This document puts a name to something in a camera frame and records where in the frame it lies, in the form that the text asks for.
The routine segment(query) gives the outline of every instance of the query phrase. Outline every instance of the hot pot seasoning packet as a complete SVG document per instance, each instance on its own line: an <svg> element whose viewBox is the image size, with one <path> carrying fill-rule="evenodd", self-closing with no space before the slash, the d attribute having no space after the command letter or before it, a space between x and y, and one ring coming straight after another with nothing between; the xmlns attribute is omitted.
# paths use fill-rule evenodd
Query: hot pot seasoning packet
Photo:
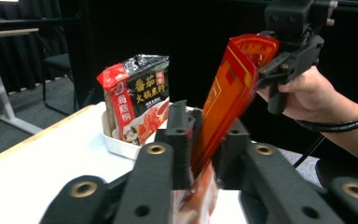
<svg viewBox="0 0 358 224"><path fill-rule="evenodd" d="M169 64L169 56L138 54L97 76L104 89L111 131L117 132L120 140L143 146L167 119Z"/></svg>

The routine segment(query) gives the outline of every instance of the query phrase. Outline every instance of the black bracelet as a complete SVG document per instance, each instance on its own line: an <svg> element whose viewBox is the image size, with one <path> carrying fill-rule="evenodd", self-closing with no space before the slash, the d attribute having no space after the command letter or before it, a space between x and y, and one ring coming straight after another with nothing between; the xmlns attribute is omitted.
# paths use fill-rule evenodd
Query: black bracelet
<svg viewBox="0 0 358 224"><path fill-rule="evenodd" d="M296 120L302 127L316 133L345 133L358 129L358 120L343 123L320 123Z"/></svg>

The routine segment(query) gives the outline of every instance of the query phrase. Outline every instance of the packaged food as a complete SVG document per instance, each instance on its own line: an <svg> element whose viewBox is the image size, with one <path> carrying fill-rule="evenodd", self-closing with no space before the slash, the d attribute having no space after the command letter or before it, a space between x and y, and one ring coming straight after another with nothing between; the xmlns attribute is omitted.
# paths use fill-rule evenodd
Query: packaged food
<svg viewBox="0 0 358 224"><path fill-rule="evenodd" d="M167 119L169 63L168 56L138 54L97 76L109 124L120 140L143 146Z"/></svg>
<svg viewBox="0 0 358 224"><path fill-rule="evenodd" d="M191 151L195 177L209 162L233 121L253 101L257 69L272 60L278 49L276 39L263 35L240 35L228 40L202 108L203 125Z"/></svg>

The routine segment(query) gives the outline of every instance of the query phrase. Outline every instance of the white paper box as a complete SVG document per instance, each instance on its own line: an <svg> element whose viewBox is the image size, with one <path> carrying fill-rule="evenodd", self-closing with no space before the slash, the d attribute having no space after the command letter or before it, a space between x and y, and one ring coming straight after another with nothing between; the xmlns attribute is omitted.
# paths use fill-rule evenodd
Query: white paper box
<svg viewBox="0 0 358 224"><path fill-rule="evenodd" d="M139 149L141 149L141 147L119 140L117 130L114 130L112 133L110 133L109 122L107 119L106 111L104 111L102 114L102 123L103 123L103 140L104 143L106 144L107 150L117 155L132 160L136 160L136 158L138 158ZM159 126L159 128L166 128L166 127L167 127L167 120L165 120ZM156 136L155 133L150 135L150 137L147 138L146 143L153 142L155 136Z"/></svg>

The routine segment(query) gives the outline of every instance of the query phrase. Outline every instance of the white table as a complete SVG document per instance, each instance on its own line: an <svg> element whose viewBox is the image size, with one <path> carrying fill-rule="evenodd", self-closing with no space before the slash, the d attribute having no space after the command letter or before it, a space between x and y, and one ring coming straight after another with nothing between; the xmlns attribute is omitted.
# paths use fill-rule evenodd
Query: white table
<svg viewBox="0 0 358 224"><path fill-rule="evenodd" d="M104 103L85 107L0 154L0 223L38 223L70 180L97 175L111 182L132 169L134 161L104 144L104 110ZM221 190L211 224L228 218L246 223L238 192Z"/></svg>
<svg viewBox="0 0 358 224"><path fill-rule="evenodd" d="M33 29L21 29L21 30L7 30L7 31L0 31L0 37L3 36L13 36L13 35L28 35L31 32L37 32L37 28ZM5 90L5 87L2 83L2 79L0 77L0 100L3 104L3 114L0 115L0 120L9 123L19 129L22 129L26 131L27 133L35 134L42 131L42 129L34 126L33 124L30 124L28 122L25 122L22 119L16 118L13 108L10 104L10 101L7 97L7 92Z"/></svg>

